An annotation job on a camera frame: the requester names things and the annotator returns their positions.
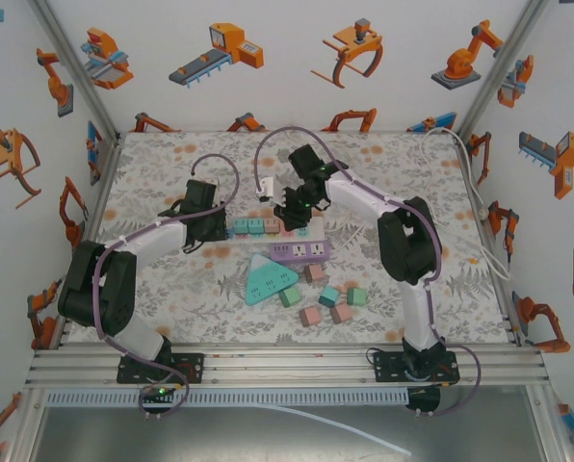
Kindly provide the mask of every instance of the teal triangular object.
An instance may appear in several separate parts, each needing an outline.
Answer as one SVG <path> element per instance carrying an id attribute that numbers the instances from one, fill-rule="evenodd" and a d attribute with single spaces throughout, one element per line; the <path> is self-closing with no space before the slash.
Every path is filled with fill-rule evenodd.
<path id="1" fill-rule="evenodd" d="M 245 303 L 255 303 L 270 298 L 298 282 L 298 274 L 268 257 L 253 253 L 248 267 L 247 294 Z"/>

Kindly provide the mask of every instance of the white cable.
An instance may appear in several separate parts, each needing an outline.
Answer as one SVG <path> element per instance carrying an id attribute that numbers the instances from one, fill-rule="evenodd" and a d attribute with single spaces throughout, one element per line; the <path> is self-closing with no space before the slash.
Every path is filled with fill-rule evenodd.
<path id="1" fill-rule="evenodd" d="M 339 423 L 336 421 L 331 421 L 330 419 L 325 419 L 323 417 L 319 417 L 316 416 L 315 414 L 309 414 L 307 412 L 304 411 L 300 411 L 298 409 L 291 409 L 289 407 L 282 407 L 282 406 L 270 406 L 270 405 L 266 405 L 266 404 L 252 404 L 251 407 L 259 407 L 262 409 L 268 409 L 271 411 L 280 411 L 280 412 L 286 412 L 288 414 L 295 414 L 296 416 L 300 416 L 300 417 L 305 417 L 307 419 L 312 419 L 313 421 L 318 421 L 321 422 L 323 424 L 328 424 L 328 425 L 332 425 L 332 426 L 336 426 L 338 428 L 342 428 L 344 430 L 350 431 L 351 433 L 355 433 L 356 435 L 362 436 L 364 438 L 367 438 L 375 443 L 378 443 L 382 446 L 385 446 L 386 448 L 395 450 L 397 452 L 400 452 L 401 454 L 406 455 L 407 457 L 411 457 L 411 451 L 407 450 L 407 449 L 403 449 L 399 446 L 393 445 L 392 443 L 388 443 L 385 440 L 381 440 L 380 438 L 378 438 L 377 436 L 373 436 L 370 433 L 366 433 L 365 431 L 362 430 L 358 430 L 357 428 L 354 428 L 352 426 L 349 425 L 345 425 L 344 423 Z"/>
<path id="2" fill-rule="evenodd" d="M 424 135 L 424 137 L 422 137 L 422 140 L 420 141 L 420 155 L 422 156 L 422 159 L 424 159 L 424 162 L 426 162 L 426 165 L 428 166 L 428 168 L 430 170 L 429 180 L 427 181 L 426 186 L 424 187 L 423 191 L 421 192 L 421 195 L 423 196 L 423 198 L 427 202 L 431 203 L 429 201 L 429 199 L 427 198 L 427 192 L 428 192 L 429 186 L 432 183 L 432 179 L 434 177 L 434 170 L 432 169 L 431 163 L 429 162 L 426 155 L 424 154 L 423 145 L 424 145 L 424 141 L 426 140 L 426 137 L 433 132 L 449 133 L 458 141 L 458 144 L 460 145 L 460 152 L 461 152 L 462 156 L 464 157 L 465 164 L 467 165 L 467 175 L 469 177 L 469 186 L 471 187 L 471 191 L 473 191 L 473 194 L 480 201 L 480 204 L 481 204 L 480 207 L 483 206 L 484 201 L 482 199 L 482 196 L 478 192 L 478 189 L 476 188 L 476 186 L 473 184 L 473 175 L 471 173 L 471 163 L 469 162 L 469 153 L 467 152 L 467 146 L 464 145 L 464 142 L 462 142 L 460 137 L 455 132 L 453 132 L 452 130 L 447 129 L 445 127 L 437 127 L 437 128 L 433 128 L 433 129 L 429 130 L 426 133 L 426 135 Z M 481 214 L 481 212 L 480 212 L 481 210 L 485 210 L 485 209 L 479 209 L 478 210 L 478 218 L 485 219 L 486 217 L 483 217 L 483 214 Z M 484 247 L 480 243 L 477 243 L 476 241 L 473 241 L 472 239 L 468 238 L 467 236 L 460 234 L 460 233 L 457 233 L 456 231 L 452 231 L 448 227 L 442 225 L 439 222 L 439 219 L 437 218 L 437 216 L 435 215 L 435 212 L 434 212 L 432 207 L 430 207 L 430 214 L 432 216 L 432 220 L 434 221 L 435 225 L 438 228 L 444 230 L 448 234 L 451 234 L 451 235 L 456 236 L 460 239 L 463 239 L 464 241 L 466 241 L 467 243 L 469 243 L 471 245 L 474 245 L 482 253 L 482 256 L 485 259 L 486 263 L 488 264 L 488 267 L 490 268 L 490 270 L 492 272 L 494 272 L 500 279 L 503 279 L 504 281 L 510 281 L 511 276 L 509 275 L 509 271 L 506 269 L 506 267 L 503 265 L 503 263 L 501 263 L 501 261 L 492 254 L 492 252 L 490 250 L 488 250 L 486 247 Z"/>

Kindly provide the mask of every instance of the floral tablecloth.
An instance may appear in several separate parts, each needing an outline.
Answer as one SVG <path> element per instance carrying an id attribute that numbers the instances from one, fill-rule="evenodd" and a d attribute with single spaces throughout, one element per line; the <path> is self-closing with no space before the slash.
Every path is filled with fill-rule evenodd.
<path id="1" fill-rule="evenodd" d="M 152 220 L 185 192 L 192 162 L 202 154 L 222 153 L 241 173 L 241 187 L 227 208 L 228 217 L 270 217 L 254 193 L 252 159 L 263 133 L 129 134 L 119 159 L 116 178 L 99 231 L 99 240 L 126 235 Z M 411 198 L 431 178 L 419 151 L 421 135 L 322 133 L 335 155 L 360 177 L 392 195 Z M 323 159 L 326 154 L 305 134 L 283 133 L 262 150 L 260 175 L 275 175 L 283 185 L 300 180 L 287 156 L 311 142 Z M 425 141 L 424 152 L 434 172 L 426 199 L 440 222 L 479 241 L 478 231 L 449 136 Z M 234 186 L 230 167 L 211 159 L 197 175 L 220 180 L 219 196 Z M 278 296 L 246 306 L 245 289 L 252 252 L 269 254 L 268 245 L 205 244 L 184 255 L 173 253 L 151 264 L 137 278 L 136 311 L 145 322 L 174 342 L 259 343 L 376 343 L 398 342 L 404 313 L 397 284 L 379 260 L 376 228 L 339 205 L 323 212 L 331 259 L 324 264 L 326 280 L 307 284 L 302 267 L 297 284 L 302 302 L 284 308 Z M 437 328 L 450 341 L 500 343 L 508 340 L 489 271 L 480 252 L 448 233 L 443 271 L 434 285 Z M 335 325 L 329 310 L 320 307 L 322 322 L 302 327 L 298 311 L 317 304 L 325 284 L 345 297 L 349 287 L 368 291 L 366 306 L 353 307 L 353 318 Z M 93 329 L 73 324 L 68 342 L 97 340 Z"/>

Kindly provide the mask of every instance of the purple power strip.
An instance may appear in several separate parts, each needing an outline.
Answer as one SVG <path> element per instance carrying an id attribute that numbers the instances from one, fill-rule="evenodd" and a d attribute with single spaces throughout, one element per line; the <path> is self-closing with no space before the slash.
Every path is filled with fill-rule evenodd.
<path id="1" fill-rule="evenodd" d="M 281 264 L 326 262 L 329 260 L 329 243 L 324 240 L 270 244 L 270 258 Z"/>

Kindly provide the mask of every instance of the black mounting plate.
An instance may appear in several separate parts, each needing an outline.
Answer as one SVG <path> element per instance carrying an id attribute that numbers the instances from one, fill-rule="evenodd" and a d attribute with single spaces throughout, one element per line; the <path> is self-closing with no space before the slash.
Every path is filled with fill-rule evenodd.
<path id="1" fill-rule="evenodd" d="M 202 353 L 172 353 L 171 367 L 179 372 L 184 373 L 190 384 L 201 383 L 203 376 L 203 354 Z M 141 368 L 147 368 L 146 365 L 132 360 L 128 356 L 120 359 L 117 368 L 116 382 L 120 384 L 149 384 L 153 380 L 146 378 L 140 373 Z M 180 383 L 178 377 L 172 376 L 165 383 Z"/>
<path id="2" fill-rule="evenodd" d="M 376 351 L 373 353 L 373 363 L 375 369 L 375 380 L 377 382 L 409 382 L 418 383 L 407 372 L 404 363 L 404 353 L 402 351 Z M 447 383 L 454 385 L 460 380 L 458 371 L 457 356 L 452 351 L 445 351 L 443 359 L 435 368 L 434 372 L 422 382 Z"/>

